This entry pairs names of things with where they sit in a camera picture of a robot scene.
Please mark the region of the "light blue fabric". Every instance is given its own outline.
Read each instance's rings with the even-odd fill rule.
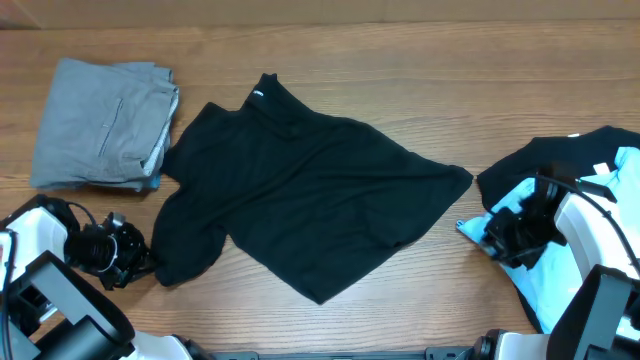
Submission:
[[[582,179],[606,185],[611,189],[618,199],[622,222],[620,225],[634,252],[640,254],[640,218],[637,216],[640,210],[640,150],[631,147],[619,148],[615,164],[618,170],[606,175],[586,176]],[[534,179],[525,179],[502,198],[491,211],[497,213],[505,206],[516,213],[521,211],[519,203],[533,193],[534,185]],[[478,244],[491,218],[492,215],[487,213],[467,222],[458,221],[457,228]],[[502,268],[535,311],[545,334],[551,333],[582,285],[578,265],[568,245],[549,243],[540,260],[530,270],[524,266],[517,269],[508,266],[502,266]]]

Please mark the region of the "wire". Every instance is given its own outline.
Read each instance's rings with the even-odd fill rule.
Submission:
[[[11,336],[9,336],[9,286],[11,285],[11,277],[13,277],[13,267],[16,261],[16,241],[18,237],[16,232],[12,230],[7,231],[11,238],[11,246],[9,250],[9,259],[5,264],[7,271],[5,272],[4,282],[2,287],[2,351],[4,353],[5,360],[13,360],[13,354],[11,352]]]
[[[631,260],[631,265],[635,268],[636,272],[638,273],[638,276],[640,276],[640,261],[638,261],[638,258],[636,258],[636,255],[633,252],[633,248],[631,247],[631,244],[629,244],[629,240],[627,240],[627,236],[624,234],[624,231],[622,231],[622,229],[620,228],[620,225],[618,225],[618,223],[615,221],[615,219],[611,216],[611,213],[609,213],[602,206],[600,206],[600,204],[598,204],[595,200],[593,200],[592,198],[587,196],[585,193],[580,191],[580,189],[578,189],[578,188],[576,188],[574,186],[571,186],[571,185],[569,185],[567,183],[564,183],[562,181],[559,181],[559,180],[556,180],[556,179],[553,179],[553,178],[550,178],[550,177],[546,177],[546,176],[543,176],[543,175],[539,175],[539,174],[535,174],[535,175],[533,175],[533,177],[536,178],[536,179],[540,179],[540,180],[546,181],[548,183],[560,186],[561,188],[580,196],[586,202],[591,204],[591,206],[596,208],[596,210],[598,210],[602,214],[602,216],[604,216],[605,219],[607,219],[609,221],[609,223],[611,224],[613,229],[616,231],[616,234],[618,235],[618,238],[620,238],[620,242],[622,243],[622,246],[624,247],[624,250],[627,252],[627,256]]]
[[[75,203],[73,201],[67,201],[67,205],[73,205],[73,206],[77,206],[80,209],[82,209],[82,211],[84,211],[85,214],[87,214],[87,216],[89,217],[89,221],[91,221],[91,225],[93,225],[94,227],[98,225],[98,223],[96,222],[96,219],[93,217],[93,215],[91,215],[91,213],[89,212],[89,210],[87,210],[86,207]]]

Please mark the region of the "black cloth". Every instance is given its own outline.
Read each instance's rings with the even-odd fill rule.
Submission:
[[[533,138],[529,144],[498,161],[478,175],[485,209],[497,204],[522,180],[554,162],[571,165],[577,177],[595,175],[593,165],[607,163],[617,169],[616,153],[621,146],[640,148],[640,134],[605,126],[577,137]]]
[[[367,124],[311,111],[266,74],[239,111],[207,104],[162,171],[180,189],[153,231],[161,284],[202,273],[228,233],[317,303],[418,240],[472,181]]]

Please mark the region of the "gray fabric stack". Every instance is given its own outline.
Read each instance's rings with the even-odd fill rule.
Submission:
[[[158,188],[178,107],[172,80],[170,69],[150,62],[60,60],[38,131],[31,186]]]

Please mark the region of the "wooden table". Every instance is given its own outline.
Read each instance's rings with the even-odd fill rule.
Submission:
[[[640,131],[640,22],[1,31],[0,214],[36,193],[28,185],[32,151],[65,56],[172,68],[181,88],[174,142],[206,102],[240,107],[263,72],[278,73],[317,111],[368,122],[474,174],[533,136],[605,124]],[[53,195],[99,218],[122,212],[150,241],[176,187],[163,178],[146,197],[113,189]],[[532,332],[509,279],[455,230],[456,220],[482,210],[474,185],[424,239],[323,306],[231,241],[193,281],[166,289],[149,276],[107,296],[137,329],[217,351],[417,350],[472,344],[497,327]]]

